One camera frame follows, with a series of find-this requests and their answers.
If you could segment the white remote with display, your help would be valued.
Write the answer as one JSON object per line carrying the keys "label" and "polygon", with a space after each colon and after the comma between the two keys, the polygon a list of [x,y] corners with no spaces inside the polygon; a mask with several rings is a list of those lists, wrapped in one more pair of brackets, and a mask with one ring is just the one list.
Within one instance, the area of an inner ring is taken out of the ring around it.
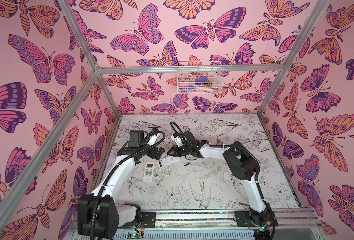
{"label": "white remote with display", "polygon": [[174,163],[179,162],[181,159],[179,157],[173,157],[173,156],[167,156],[165,158],[162,158],[158,160],[158,166],[160,168],[166,167],[168,165],[172,165]]}

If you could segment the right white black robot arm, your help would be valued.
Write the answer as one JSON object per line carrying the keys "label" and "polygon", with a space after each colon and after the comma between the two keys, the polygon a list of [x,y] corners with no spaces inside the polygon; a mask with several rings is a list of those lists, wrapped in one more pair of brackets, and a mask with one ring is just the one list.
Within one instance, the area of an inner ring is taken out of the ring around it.
{"label": "right white black robot arm", "polygon": [[227,163],[232,175],[242,182],[249,202],[249,218],[256,227],[267,229],[276,227],[274,211],[266,202],[258,177],[260,164],[240,142],[231,145],[211,145],[208,141],[197,140],[191,132],[174,133],[172,140],[176,143],[169,151],[172,157],[191,155],[195,158],[213,158]]}

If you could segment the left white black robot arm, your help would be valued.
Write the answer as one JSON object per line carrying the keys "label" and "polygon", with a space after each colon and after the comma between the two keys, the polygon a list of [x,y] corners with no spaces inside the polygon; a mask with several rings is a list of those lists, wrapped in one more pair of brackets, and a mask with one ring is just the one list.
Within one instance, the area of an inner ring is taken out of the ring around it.
{"label": "left white black robot arm", "polygon": [[139,205],[117,205],[119,192],[129,173],[141,158],[155,158],[166,134],[156,128],[149,133],[131,130],[130,139],[118,151],[113,168],[90,194],[82,195],[77,207],[77,232],[91,240],[112,240],[125,225],[138,227],[143,223]]}

